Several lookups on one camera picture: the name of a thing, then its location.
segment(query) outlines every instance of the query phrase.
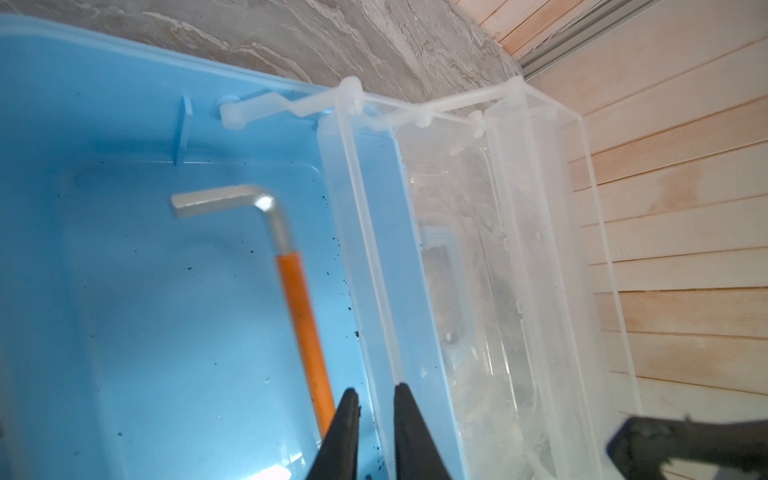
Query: orange handle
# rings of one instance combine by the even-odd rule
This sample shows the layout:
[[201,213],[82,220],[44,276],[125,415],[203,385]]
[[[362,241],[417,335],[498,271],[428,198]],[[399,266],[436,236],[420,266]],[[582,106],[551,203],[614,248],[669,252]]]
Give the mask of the orange handle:
[[336,404],[333,402],[323,348],[320,345],[315,316],[312,313],[310,293],[306,288],[301,267],[301,257],[298,252],[293,252],[275,258],[283,279],[288,308],[293,318],[293,329],[296,332],[296,340],[299,342],[306,383],[310,388],[312,404],[315,407],[317,426],[320,429],[320,436],[325,438],[333,415],[336,413]]

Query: blue plastic surface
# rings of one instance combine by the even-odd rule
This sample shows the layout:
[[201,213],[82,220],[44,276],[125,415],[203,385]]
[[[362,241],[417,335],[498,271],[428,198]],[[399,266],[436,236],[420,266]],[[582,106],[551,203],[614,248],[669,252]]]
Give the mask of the blue plastic surface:
[[[266,225],[247,209],[174,219],[168,205],[258,184],[303,255],[334,397],[360,394],[359,477],[386,478],[316,118],[232,132],[217,114],[224,95],[320,88],[12,15],[0,65],[0,412],[14,472],[303,478],[319,436]],[[429,315],[422,301],[399,308]]]
[[[452,478],[464,478],[462,450],[437,340],[415,222],[397,143],[386,134],[361,129],[355,136],[360,170],[389,305],[399,343],[405,381],[419,404],[442,461]],[[398,161],[385,159],[397,158]],[[385,422],[383,428],[392,423]]]

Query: clear plastic bin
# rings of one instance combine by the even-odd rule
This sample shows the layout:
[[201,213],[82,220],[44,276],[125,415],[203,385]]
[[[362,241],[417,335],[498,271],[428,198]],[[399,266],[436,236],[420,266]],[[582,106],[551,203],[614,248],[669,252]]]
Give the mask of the clear plastic bin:
[[520,78],[414,105],[14,15],[0,62],[0,478],[306,475],[266,227],[167,205],[231,184],[284,203],[360,478],[395,478],[400,382],[455,480],[617,478],[577,115]]

